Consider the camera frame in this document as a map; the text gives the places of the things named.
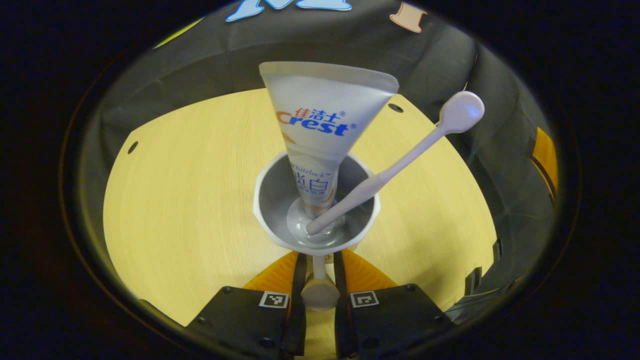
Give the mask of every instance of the wooden table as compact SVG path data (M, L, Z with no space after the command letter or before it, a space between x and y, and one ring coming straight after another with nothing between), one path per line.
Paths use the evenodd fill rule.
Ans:
M386 106L352 149L373 172L434 128L403 96L391 103L404 112ZM104 200L109 255L129 289L186 326L222 286L242 287L288 253L252 213L256 177L283 149L265 89L198 102L134 130ZM380 200L356 253L398 284L417 283L440 309L464 295L475 267L484 273L493 263L491 214L447 140L394 178ZM308 311L307 324L305 358L335 357L333 311Z

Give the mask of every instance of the white cup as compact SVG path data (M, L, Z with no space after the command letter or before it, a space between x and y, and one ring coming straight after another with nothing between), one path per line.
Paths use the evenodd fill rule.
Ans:
M353 154L340 164L336 200L340 201L354 187L373 173ZM345 215L346 235L326 246L313 248L296 240L287 227L287 212L299 197L287 152L278 154L260 172L255 183L253 214L276 245L311 256L325 256L360 243L380 213L380 196L376 194Z

